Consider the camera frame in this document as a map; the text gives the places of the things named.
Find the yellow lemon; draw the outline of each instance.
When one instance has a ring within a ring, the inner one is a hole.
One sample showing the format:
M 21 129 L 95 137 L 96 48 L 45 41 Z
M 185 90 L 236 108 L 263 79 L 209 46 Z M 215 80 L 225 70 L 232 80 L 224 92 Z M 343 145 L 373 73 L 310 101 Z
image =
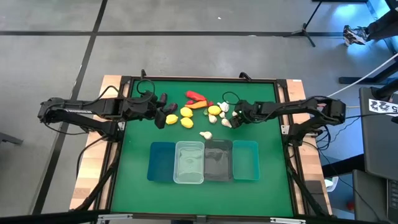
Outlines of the yellow lemon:
M 209 114 L 217 116 L 221 113 L 221 108 L 219 106 L 211 106 L 208 109 Z
M 182 126 L 186 128 L 192 128 L 193 127 L 193 121 L 190 118 L 182 118 L 181 119 L 181 124 Z
M 178 116 L 175 114 L 167 115 L 166 124 L 175 124 L 178 121 Z
M 193 116 L 192 110 L 190 108 L 187 108 L 187 107 L 181 108 L 180 109 L 180 113 L 185 118 L 190 118 L 190 117 Z

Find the concrete floor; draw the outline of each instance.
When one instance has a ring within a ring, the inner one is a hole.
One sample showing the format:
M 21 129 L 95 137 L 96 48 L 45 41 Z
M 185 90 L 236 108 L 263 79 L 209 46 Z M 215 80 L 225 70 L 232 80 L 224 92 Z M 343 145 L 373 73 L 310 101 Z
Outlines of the concrete floor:
M 100 5 L 101 0 L 3 0 L 0 30 L 90 31 Z M 99 29 L 286 32 L 299 29 L 316 5 L 311 0 L 109 0 Z M 308 30 L 341 32 L 345 24 L 372 21 L 365 4 L 324 3 Z M 0 146 L 2 217 L 29 213 L 55 137 L 36 118 L 39 103 L 70 96 L 88 39 L 0 36 L 0 132 L 24 139 L 22 146 Z M 347 48 L 341 38 L 313 40 L 316 48 L 301 37 L 97 37 L 78 98 L 96 98 L 103 75 L 138 75 L 142 68 L 148 75 L 236 77 L 245 71 L 253 78 L 302 79 L 307 96 L 329 95 L 343 87 L 338 77 L 361 77 L 392 56 L 383 41 Z M 359 105 L 358 86 L 336 98 Z M 332 136 L 343 126 L 332 127 Z M 65 140 L 43 212 L 68 210 L 76 159 L 85 142 L 84 135 Z M 362 151 L 357 121 L 324 153 L 340 160 Z M 346 198 L 334 195 L 338 202 L 332 206 L 344 209 Z

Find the green table surface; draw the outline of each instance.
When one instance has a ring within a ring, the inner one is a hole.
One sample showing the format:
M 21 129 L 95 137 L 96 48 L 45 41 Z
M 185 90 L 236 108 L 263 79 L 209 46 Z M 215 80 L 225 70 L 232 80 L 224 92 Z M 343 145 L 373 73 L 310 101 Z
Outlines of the green table surface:
M 270 83 L 222 83 L 155 81 L 156 95 L 168 94 L 168 102 L 179 107 L 175 114 L 181 118 L 179 109 L 189 100 L 187 90 L 196 91 L 208 100 L 222 102 L 222 94 L 233 91 L 240 99 L 275 101 L 274 86 Z M 150 90 L 142 83 L 140 90 Z M 136 87 L 133 96 L 137 96 Z M 235 99 L 228 95 L 229 101 Z M 127 123 L 122 146 L 112 212 L 179 213 L 198 215 L 247 215 L 292 217 L 288 177 L 282 151 L 279 121 L 270 120 L 261 124 L 244 124 L 230 129 L 221 124 L 211 124 L 203 115 L 203 108 L 193 110 L 193 128 L 180 124 L 157 129 L 154 121 L 131 121 Z M 231 117 L 233 106 L 227 113 Z M 150 145 L 156 141 L 201 141 L 201 131 L 210 131 L 215 139 L 250 140 L 259 145 L 260 179 L 243 182 L 209 182 L 202 184 L 160 183 L 147 180 Z

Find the tripod stand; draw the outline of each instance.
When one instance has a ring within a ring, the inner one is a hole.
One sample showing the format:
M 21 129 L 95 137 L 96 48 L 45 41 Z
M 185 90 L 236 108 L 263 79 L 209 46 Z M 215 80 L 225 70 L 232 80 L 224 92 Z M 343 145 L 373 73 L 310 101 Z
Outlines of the tripod stand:
M 292 32 L 292 33 L 289 34 L 289 35 L 285 35 L 284 37 L 293 37 L 293 36 L 302 36 L 302 37 L 306 37 L 306 38 L 310 41 L 312 47 L 316 47 L 316 46 L 315 46 L 315 43 L 312 41 L 310 35 L 309 35 L 308 32 L 307 32 L 307 27 L 308 27 L 309 23 L 311 22 L 312 17 L 313 17 L 313 16 L 315 15 L 315 13 L 318 11 L 319 6 L 321 6 L 321 3 L 322 3 L 321 1 L 318 3 L 318 5 L 317 5 L 317 7 L 315 8 L 314 12 L 312 13 L 310 19 L 308 20 L 308 22 L 306 22 L 306 23 L 303 24 L 303 27 L 302 27 L 300 30 L 294 31 L 294 32 Z

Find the red pepper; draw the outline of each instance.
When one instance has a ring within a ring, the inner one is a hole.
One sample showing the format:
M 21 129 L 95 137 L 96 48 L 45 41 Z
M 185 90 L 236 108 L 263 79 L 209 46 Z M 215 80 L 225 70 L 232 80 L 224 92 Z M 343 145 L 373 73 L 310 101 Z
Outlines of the red pepper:
M 202 96 L 199 93 L 195 93 L 194 91 L 187 91 L 185 93 L 185 96 L 187 96 L 188 98 L 191 98 L 191 99 L 193 99 L 195 101 L 204 101 L 204 100 L 206 100 L 206 97 Z

